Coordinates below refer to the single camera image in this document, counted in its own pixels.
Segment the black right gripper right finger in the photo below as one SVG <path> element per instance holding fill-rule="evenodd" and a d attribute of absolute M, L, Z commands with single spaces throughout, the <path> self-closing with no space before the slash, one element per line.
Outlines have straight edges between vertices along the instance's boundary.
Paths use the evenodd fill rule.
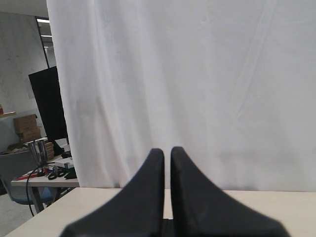
<path fill-rule="evenodd" d="M 170 191 L 177 237 L 288 237 L 283 224 L 226 194 L 182 147 L 170 157 Z"/>

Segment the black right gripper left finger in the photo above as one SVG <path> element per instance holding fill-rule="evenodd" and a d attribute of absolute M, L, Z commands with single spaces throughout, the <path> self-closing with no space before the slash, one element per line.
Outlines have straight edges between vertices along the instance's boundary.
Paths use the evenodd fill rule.
<path fill-rule="evenodd" d="M 135 176 L 106 204 L 67 225 L 63 237 L 159 237 L 164 209 L 164 153 L 150 150 Z"/>

